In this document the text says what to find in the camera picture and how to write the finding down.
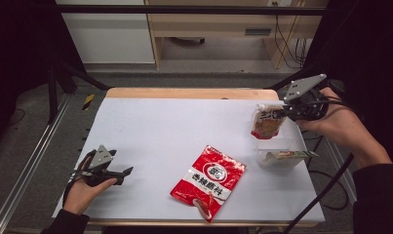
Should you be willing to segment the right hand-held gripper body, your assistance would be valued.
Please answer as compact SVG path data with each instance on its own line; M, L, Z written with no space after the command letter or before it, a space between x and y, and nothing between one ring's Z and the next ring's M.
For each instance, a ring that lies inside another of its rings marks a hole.
M327 78L326 74L319 74L308 78L294 80L283 98L284 109L293 113L289 118L293 121L314 121L323 118L328 112L326 98L317 86Z

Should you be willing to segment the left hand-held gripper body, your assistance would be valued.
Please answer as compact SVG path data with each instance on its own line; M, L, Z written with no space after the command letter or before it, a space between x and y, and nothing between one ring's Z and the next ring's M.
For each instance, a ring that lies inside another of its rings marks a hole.
M120 173L109 171L107 168L113 160L108 150L100 145L98 149L90 151L81 161L73 176L81 176L89 186L96 186L102 182L116 178L115 185L122 185L124 179L119 177Z

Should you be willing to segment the orange spout pouch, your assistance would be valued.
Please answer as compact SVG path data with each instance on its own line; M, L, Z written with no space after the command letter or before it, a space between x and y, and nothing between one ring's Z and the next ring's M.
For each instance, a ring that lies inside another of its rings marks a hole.
M251 135L257 139L271 139L279 134L286 117L281 105L260 103L256 106Z

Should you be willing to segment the translucent plastic container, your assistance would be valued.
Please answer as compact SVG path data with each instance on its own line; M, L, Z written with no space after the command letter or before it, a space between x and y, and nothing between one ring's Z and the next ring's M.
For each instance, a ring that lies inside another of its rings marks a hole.
M257 139L255 137L255 147L258 152L257 162L266 170L291 170L304 159L285 159L276 162L265 162L264 158L270 151L303 151L297 126L286 117L279 134L271 139Z

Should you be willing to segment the green and gold food pouch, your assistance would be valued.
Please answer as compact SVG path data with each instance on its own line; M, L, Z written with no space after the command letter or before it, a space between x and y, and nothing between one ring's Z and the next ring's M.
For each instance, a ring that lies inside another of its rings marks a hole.
M306 159L312 157L317 157L317 154L314 151L270 151L266 153L264 161L276 162L277 160Z

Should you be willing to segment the red and white seasoning pouch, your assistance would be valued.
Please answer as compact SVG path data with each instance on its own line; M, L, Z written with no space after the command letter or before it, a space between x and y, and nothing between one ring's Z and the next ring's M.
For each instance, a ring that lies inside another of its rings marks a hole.
M211 222L245 169L245 164L207 145L170 194L196 207L203 219Z

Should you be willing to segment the person's left hand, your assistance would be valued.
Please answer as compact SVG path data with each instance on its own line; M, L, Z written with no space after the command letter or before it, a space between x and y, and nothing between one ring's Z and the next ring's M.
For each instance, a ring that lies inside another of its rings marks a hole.
M62 208L72 214L82 215L94 199L116 181L116 178L111 178L99 185L89 186L79 175L69 189Z

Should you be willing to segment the person's right hand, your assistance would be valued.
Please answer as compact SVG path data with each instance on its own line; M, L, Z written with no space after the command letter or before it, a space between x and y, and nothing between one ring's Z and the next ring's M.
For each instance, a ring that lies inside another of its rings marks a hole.
M340 145L348 145L366 133L364 125L350 108L332 103L322 119L298 120L296 123L304 130L321 134Z

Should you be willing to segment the yellow and black floor tape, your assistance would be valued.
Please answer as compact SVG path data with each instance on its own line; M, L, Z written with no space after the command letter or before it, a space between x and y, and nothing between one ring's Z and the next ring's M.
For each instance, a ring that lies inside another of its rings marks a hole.
M89 109L94 96L95 96L94 94L87 95L87 97L85 99L85 102L83 104L82 110L88 110Z

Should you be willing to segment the white table cover sheet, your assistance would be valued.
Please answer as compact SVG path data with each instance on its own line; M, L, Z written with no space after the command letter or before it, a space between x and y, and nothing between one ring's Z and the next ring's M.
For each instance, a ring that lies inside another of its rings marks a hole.
M254 100L106 98L83 150L104 145L116 152L110 168L131 169L122 185L101 193L87 209L93 225L135 221L206 221L170 192L210 145L246 170L213 219L215 225L286 222L316 196L303 163L265 169L251 134Z

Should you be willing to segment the wooden table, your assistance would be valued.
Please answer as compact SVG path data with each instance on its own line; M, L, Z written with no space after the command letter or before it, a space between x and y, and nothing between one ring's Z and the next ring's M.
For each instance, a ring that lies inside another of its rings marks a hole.
M244 90L244 89L161 89L161 88L113 88L109 90L105 96L106 98L174 98L174 99L237 99L237 100L254 100L257 104L260 103L278 103L278 97L275 92L269 90ZM298 136L305 148L300 131ZM191 224L189 222L144 222L135 221L127 225L134 226L285 226L290 221L286 222L270 222L265 224L260 223L246 223L244 225L237 225L232 223L230 225L219 224L215 225L213 221L205 222L204 224ZM107 226L120 226L120 222L114 222Z

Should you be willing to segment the light wooden desk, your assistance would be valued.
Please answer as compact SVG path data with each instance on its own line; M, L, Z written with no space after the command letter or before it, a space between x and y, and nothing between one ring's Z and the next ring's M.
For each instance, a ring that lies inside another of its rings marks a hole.
M144 0L147 6L239 6L324 8L329 0ZM289 44L296 38L311 39L319 16L150 14L155 38L254 37L261 39L278 69L289 58Z

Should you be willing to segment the white cabinet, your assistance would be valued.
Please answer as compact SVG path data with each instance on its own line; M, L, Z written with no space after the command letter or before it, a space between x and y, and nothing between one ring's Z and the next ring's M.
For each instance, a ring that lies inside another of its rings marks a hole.
M64 13L62 17L86 64L154 62L146 14Z

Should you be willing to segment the black horizontal frame bar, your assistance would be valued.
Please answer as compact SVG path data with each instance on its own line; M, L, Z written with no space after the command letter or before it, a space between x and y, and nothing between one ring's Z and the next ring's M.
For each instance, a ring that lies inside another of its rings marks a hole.
M61 13L323 16L325 8L239 6L56 5Z

